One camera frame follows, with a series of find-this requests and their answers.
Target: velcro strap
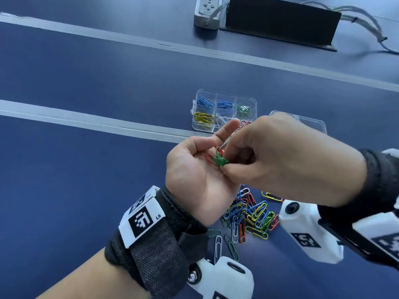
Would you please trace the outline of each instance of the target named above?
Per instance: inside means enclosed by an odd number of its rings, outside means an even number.
[[[152,296],[170,298],[184,288],[189,263],[164,218],[138,239],[130,252]]]

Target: metal screw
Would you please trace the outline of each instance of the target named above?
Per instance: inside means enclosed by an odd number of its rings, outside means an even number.
[[[198,276],[196,271],[191,271],[190,274],[188,275],[188,282],[194,283],[196,282]]]

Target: right hand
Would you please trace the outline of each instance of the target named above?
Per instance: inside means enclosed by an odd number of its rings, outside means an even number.
[[[223,167],[234,183],[283,199],[341,206],[363,188],[366,161],[356,149],[291,116],[262,116],[237,131]]]

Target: black sleeve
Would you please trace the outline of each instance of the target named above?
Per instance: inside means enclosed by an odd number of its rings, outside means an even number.
[[[362,191],[345,206],[318,206],[322,219],[351,224],[374,214],[393,211],[399,196],[399,159],[381,152],[359,151],[367,163],[367,178]]]

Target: hand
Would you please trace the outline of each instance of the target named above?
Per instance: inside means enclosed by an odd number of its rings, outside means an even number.
[[[211,137],[187,138],[167,155],[166,188],[204,226],[213,224],[226,212],[240,184],[223,175],[202,152],[214,155],[215,147],[220,147],[239,125],[240,121],[234,119]]]
[[[223,172],[284,199],[340,206],[356,196],[367,167],[356,149],[285,113],[262,116],[237,131],[225,149]]]

